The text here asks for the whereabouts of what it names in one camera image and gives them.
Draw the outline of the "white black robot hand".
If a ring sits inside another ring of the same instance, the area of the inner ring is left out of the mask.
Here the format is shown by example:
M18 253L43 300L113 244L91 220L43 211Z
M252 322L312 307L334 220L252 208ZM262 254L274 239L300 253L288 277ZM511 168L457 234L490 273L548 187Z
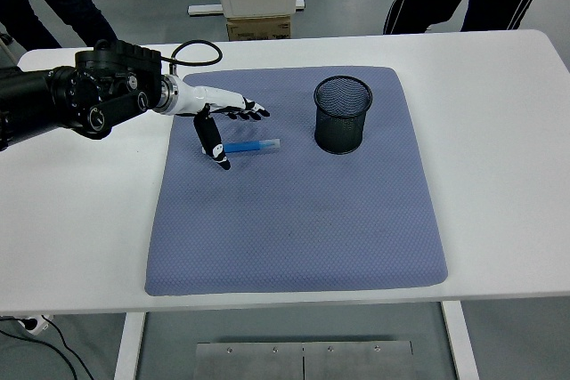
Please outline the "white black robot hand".
M231 163L212 115L225 115L231 120L261 120L270 116L269 111L240 93L208 86L189 86L184 82L181 85L168 113L192 117L201 148L216 164L229 170Z

